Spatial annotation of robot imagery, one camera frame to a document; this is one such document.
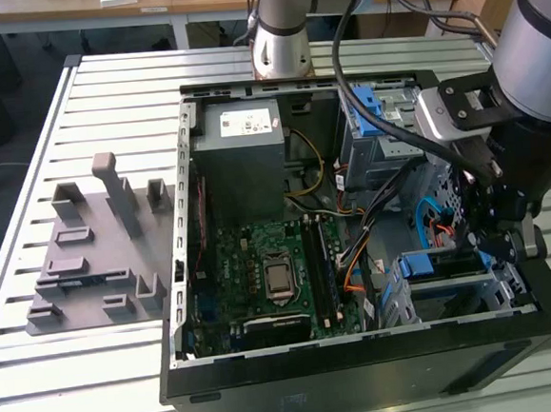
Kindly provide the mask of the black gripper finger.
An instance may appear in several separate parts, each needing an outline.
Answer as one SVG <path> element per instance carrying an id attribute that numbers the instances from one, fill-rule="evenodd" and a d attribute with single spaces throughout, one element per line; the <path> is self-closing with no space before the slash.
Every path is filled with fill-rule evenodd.
<path id="1" fill-rule="evenodd" d="M 485 226 L 471 229 L 467 235 L 471 245 L 498 261 L 516 264 L 521 259 L 520 233 L 516 228 Z"/>
<path id="2" fill-rule="evenodd" d="M 483 244 L 498 234 L 497 222 L 490 216 L 491 197 L 488 187 L 477 181 L 470 182 L 458 167 L 449 173 L 454 194 L 460 199 L 455 208 L 459 213 L 456 221 L 454 243 L 457 249 L 470 245 L 469 235 L 474 237 L 473 246 Z"/>

